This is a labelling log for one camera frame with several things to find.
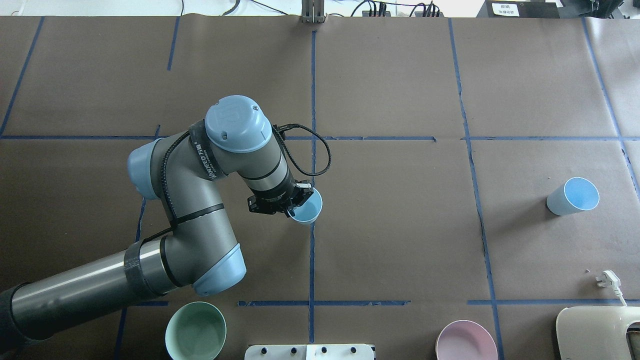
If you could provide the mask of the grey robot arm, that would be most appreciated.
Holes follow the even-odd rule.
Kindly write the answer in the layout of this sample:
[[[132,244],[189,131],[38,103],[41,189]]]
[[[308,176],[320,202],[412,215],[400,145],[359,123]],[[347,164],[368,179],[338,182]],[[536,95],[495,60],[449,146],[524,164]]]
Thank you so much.
[[[251,191],[252,214],[294,218],[317,192],[297,181],[285,132],[299,123],[272,125],[262,107],[243,95],[218,100],[183,133],[133,150],[129,178],[147,200],[162,202],[169,228],[119,253],[1,294],[1,355],[56,333],[191,286],[214,296],[246,274],[216,182],[238,174]]]

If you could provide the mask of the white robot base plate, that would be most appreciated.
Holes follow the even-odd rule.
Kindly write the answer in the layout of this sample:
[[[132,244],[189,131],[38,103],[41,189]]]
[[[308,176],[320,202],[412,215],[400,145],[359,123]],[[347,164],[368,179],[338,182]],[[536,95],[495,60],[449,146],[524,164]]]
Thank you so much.
[[[254,344],[245,360],[375,360],[375,346],[364,343]]]

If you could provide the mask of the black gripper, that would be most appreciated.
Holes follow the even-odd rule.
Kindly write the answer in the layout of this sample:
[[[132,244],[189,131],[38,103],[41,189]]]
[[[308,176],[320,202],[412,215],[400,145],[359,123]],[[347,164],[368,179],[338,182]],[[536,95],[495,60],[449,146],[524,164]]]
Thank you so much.
[[[296,208],[311,196],[310,182],[285,181],[274,189],[258,191],[247,198],[247,207],[251,213],[274,215],[286,214],[293,218]]]

